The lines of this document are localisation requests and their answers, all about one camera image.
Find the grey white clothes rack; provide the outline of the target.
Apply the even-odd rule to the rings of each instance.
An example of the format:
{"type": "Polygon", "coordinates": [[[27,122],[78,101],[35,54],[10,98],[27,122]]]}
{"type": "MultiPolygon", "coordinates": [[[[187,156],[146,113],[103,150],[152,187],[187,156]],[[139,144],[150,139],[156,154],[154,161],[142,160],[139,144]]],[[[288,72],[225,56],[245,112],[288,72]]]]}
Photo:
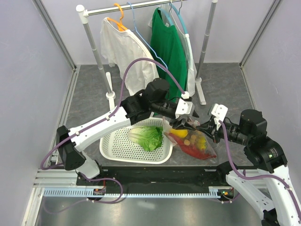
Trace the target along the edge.
{"type": "MultiPolygon", "coordinates": [[[[217,2],[218,1],[216,1],[216,0],[211,1],[211,7],[210,7],[206,31],[205,31],[205,35],[204,35],[204,41],[203,41],[203,45],[202,45],[202,49],[201,49],[201,54],[199,57],[199,65],[198,65],[197,74],[195,77],[196,93],[198,95],[199,102],[201,105],[206,105],[206,100],[205,100],[204,92],[202,90],[202,85],[201,85],[202,79],[200,77],[200,72],[201,72],[201,68],[202,68],[202,65],[203,65],[203,62],[205,59],[205,55],[206,55],[206,48],[207,48],[207,44],[208,44],[208,40],[209,40],[210,30],[211,30],[217,2]]],[[[172,5],[171,0],[150,0],[150,1],[145,1],[145,2],[135,3],[133,5],[126,4],[126,5],[123,5],[120,7],[114,6],[111,8],[102,8],[102,9],[95,9],[95,10],[86,10],[83,5],[76,6],[76,11],[80,17],[80,20],[81,20],[83,26],[84,26],[84,29],[85,29],[87,38],[89,40],[94,58],[96,60],[100,75],[102,76],[102,78],[104,80],[104,84],[107,89],[105,96],[106,96],[107,100],[109,101],[109,107],[111,110],[114,109],[114,107],[115,107],[114,99],[116,98],[115,92],[113,91],[113,88],[112,88],[111,74],[106,73],[103,68],[100,54],[97,50],[95,40],[93,38],[90,26],[88,24],[88,17],[94,16],[94,15],[100,15],[100,14],[104,14],[104,13],[109,13],[109,12],[116,12],[116,11],[122,11],[122,10],[125,11],[128,9],[156,6],[156,5],[160,5],[160,4],[166,4],[166,3],[170,4],[170,8],[175,11],[178,18],[180,19],[181,18],[180,10],[176,9],[176,7],[172,5]]]]}

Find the white garment on right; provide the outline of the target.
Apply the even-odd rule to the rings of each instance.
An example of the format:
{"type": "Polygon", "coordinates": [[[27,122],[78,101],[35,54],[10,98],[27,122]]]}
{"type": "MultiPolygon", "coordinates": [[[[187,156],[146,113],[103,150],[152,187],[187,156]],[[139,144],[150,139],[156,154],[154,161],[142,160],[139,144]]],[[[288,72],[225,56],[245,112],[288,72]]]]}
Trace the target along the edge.
{"type": "MultiPolygon", "coordinates": [[[[158,7],[161,12],[168,16],[168,13],[164,11],[162,8],[158,7]]],[[[192,49],[190,44],[190,38],[189,35],[183,35],[177,31],[183,50],[185,54],[186,59],[186,66],[187,66],[187,83],[186,83],[186,89],[190,96],[193,96],[195,94],[195,74],[196,74],[196,68],[193,62],[193,55],[192,55],[192,49]]]]}

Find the brown longan bunch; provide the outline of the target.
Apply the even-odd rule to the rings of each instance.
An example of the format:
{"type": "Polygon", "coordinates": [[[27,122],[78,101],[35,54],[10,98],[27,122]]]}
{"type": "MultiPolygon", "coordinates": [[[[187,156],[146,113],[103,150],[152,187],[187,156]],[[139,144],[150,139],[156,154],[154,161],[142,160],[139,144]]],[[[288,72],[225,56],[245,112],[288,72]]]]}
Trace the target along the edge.
{"type": "Polygon", "coordinates": [[[189,130],[188,135],[184,138],[185,145],[195,145],[196,141],[200,138],[204,137],[204,134],[200,131],[192,131],[189,130]]]}

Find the white perforated plastic basket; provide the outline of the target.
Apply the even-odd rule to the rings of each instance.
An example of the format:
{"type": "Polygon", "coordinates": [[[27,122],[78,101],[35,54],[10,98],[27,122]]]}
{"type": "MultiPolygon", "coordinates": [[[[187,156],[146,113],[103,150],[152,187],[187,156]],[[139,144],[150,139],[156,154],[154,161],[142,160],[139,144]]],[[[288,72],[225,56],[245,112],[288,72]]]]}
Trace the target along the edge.
{"type": "Polygon", "coordinates": [[[172,154],[172,143],[163,135],[162,146],[154,151],[147,152],[140,145],[132,142],[128,138],[128,133],[133,128],[143,126],[163,126],[161,118],[148,118],[133,126],[128,126],[116,130],[100,139],[99,149],[102,156],[113,161],[162,164],[166,162],[172,154]]]}

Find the yellow lemon fruit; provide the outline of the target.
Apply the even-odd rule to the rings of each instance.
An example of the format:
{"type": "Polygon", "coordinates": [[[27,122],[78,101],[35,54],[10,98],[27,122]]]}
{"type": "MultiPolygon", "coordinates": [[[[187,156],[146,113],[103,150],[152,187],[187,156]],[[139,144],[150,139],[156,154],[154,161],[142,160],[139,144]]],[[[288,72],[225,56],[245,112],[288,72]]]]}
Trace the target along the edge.
{"type": "Polygon", "coordinates": [[[179,138],[185,138],[188,135],[187,129],[170,129],[169,133],[179,137],[179,138]]]}

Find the teal clothes hanger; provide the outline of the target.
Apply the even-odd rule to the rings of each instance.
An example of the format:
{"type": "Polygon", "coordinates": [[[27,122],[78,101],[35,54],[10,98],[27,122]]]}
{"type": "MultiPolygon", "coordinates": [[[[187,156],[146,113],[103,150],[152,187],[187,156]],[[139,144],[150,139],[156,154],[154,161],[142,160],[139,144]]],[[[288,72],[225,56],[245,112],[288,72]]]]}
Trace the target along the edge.
{"type": "Polygon", "coordinates": [[[183,20],[182,16],[180,15],[179,10],[175,7],[174,4],[171,4],[171,3],[161,4],[159,7],[168,13],[168,16],[161,13],[163,23],[166,26],[170,26],[171,25],[170,21],[172,21],[172,24],[176,27],[176,29],[179,33],[181,33],[183,35],[188,34],[188,30],[186,28],[184,20],[183,20]]]}

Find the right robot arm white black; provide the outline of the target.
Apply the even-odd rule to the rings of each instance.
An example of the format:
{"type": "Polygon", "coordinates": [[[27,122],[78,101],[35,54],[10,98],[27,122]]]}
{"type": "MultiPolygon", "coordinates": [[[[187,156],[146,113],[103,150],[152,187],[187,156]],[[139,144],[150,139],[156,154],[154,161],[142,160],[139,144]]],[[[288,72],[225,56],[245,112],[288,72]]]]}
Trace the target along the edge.
{"type": "Polygon", "coordinates": [[[243,110],[239,123],[225,116],[227,108],[215,104],[209,121],[196,126],[215,143],[224,140],[228,161],[226,169],[216,172],[220,185],[229,184],[252,206],[263,226],[299,226],[301,204],[296,198],[283,148],[267,135],[267,121],[255,109],[243,110]],[[258,174],[247,177],[234,164],[229,143],[244,146],[247,159],[258,174]]]}

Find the white t-shirt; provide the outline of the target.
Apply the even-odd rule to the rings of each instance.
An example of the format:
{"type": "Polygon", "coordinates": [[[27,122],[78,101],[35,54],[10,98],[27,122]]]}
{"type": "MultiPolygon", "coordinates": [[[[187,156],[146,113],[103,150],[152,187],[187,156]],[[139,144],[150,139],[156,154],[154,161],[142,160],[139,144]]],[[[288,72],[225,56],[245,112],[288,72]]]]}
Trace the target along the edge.
{"type": "MultiPolygon", "coordinates": [[[[101,23],[100,45],[102,56],[108,60],[109,66],[118,66],[121,78],[135,59],[153,59],[146,46],[131,30],[119,31],[107,17],[101,23]]],[[[158,77],[157,66],[153,62],[139,61],[129,69],[125,86],[132,96],[158,77]]]]}

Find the clear pink zip bag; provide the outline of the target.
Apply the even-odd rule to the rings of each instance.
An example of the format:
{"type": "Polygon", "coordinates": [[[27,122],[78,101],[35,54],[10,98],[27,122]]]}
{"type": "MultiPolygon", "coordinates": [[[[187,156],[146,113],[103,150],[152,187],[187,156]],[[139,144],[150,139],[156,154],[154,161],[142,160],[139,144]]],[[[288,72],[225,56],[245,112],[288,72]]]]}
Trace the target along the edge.
{"type": "Polygon", "coordinates": [[[173,146],[178,147],[182,152],[193,158],[210,163],[218,162],[217,154],[204,133],[198,130],[173,129],[169,125],[168,119],[164,116],[162,121],[163,134],[170,140],[173,146]]]}

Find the green t-shirt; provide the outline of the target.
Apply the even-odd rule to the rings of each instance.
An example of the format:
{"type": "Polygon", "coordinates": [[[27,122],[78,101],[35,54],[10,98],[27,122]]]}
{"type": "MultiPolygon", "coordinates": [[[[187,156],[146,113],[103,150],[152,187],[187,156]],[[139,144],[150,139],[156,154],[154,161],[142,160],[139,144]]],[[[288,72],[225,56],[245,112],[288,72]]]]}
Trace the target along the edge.
{"type": "Polygon", "coordinates": [[[161,10],[156,8],[152,16],[152,35],[150,46],[156,54],[154,60],[165,62],[168,70],[178,81],[183,90],[187,83],[187,66],[184,50],[174,25],[166,26],[163,22],[161,10]]]}

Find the red plastic lobster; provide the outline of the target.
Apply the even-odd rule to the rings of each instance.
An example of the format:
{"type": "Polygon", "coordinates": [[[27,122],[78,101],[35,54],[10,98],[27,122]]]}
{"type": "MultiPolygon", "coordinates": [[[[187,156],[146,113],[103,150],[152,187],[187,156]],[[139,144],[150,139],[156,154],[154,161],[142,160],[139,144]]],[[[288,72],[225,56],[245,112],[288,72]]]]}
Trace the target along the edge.
{"type": "Polygon", "coordinates": [[[213,162],[217,159],[217,154],[211,145],[206,141],[206,150],[199,150],[195,145],[185,145],[184,138],[179,138],[171,133],[168,133],[168,138],[185,154],[200,160],[211,160],[213,162]]]}

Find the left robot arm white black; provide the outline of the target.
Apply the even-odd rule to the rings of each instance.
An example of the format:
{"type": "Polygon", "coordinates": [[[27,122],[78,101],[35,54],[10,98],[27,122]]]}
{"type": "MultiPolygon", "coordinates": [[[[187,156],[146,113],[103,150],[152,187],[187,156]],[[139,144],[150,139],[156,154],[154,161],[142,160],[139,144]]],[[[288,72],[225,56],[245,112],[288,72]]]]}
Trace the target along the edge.
{"type": "Polygon", "coordinates": [[[146,120],[151,113],[170,118],[174,129],[190,128],[187,119],[198,117],[191,97],[184,93],[177,102],[168,100],[169,87],[166,80],[155,79],[145,89],[122,100],[113,111],[71,129],[60,126],[56,131],[56,144],[63,168],[76,170],[91,184],[99,185],[103,181],[101,166],[84,152],[93,142],[146,120]]]}

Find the green lettuce head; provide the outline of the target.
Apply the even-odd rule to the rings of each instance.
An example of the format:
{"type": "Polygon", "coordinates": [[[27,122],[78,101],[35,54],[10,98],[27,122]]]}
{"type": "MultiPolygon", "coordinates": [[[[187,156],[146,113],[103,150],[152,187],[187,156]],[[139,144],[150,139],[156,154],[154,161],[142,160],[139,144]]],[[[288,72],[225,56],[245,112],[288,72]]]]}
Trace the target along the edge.
{"type": "Polygon", "coordinates": [[[140,145],[143,150],[152,152],[162,146],[163,127],[140,126],[132,128],[128,133],[128,138],[140,145]]]}

